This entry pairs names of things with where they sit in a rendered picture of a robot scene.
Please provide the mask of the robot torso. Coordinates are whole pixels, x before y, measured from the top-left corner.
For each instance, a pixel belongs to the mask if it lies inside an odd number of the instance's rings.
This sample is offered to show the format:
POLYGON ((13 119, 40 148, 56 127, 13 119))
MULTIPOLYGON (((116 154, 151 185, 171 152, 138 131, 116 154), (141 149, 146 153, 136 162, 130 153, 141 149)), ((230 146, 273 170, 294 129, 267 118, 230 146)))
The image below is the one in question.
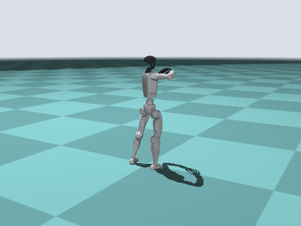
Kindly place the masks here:
POLYGON ((143 95, 144 97, 148 97, 146 103, 143 105, 143 111, 146 114, 150 114, 150 109, 156 108, 155 104, 153 104, 154 99, 152 97, 156 97, 157 95, 158 81, 150 79, 150 75, 153 73, 154 72, 151 71, 149 73, 143 73, 142 75, 143 95))

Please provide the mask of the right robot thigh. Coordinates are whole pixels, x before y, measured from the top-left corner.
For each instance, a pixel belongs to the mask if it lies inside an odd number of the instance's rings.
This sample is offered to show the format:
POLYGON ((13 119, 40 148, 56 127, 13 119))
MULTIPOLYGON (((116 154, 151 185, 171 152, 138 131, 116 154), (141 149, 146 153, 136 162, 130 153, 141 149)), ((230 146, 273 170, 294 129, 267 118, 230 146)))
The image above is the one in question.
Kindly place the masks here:
POLYGON ((153 139, 158 137, 160 139, 161 132, 162 132, 162 116, 159 110, 155 108, 150 109, 150 116, 153 120, 153 129, 154 129, 154 136, 151 136, 150 142, 153 144, 153 139))

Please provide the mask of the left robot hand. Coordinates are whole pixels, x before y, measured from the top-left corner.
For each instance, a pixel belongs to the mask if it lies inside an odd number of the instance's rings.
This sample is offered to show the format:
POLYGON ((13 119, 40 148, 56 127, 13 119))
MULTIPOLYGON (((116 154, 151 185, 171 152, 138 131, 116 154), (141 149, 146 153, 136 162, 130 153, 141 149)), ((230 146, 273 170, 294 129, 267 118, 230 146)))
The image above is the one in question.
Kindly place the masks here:
POLYGON ((164 73, 164 72, 166 72, 166 71, 168 71, 168 70, 170 71, 171 69, 170 69, 170 68, 165 68, 165 69, 159 71, 158 73, 164 73))

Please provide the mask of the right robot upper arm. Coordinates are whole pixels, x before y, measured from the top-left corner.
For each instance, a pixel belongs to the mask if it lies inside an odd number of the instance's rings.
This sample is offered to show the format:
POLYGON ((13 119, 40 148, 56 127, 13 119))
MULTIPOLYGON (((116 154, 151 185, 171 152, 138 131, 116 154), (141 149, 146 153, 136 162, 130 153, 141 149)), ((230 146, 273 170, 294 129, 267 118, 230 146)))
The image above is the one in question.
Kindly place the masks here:
POLYGON ((173 74, 153 73, 150 75, 150 79, 154 81, 163 80, 163 79, 172 80, 173 74))

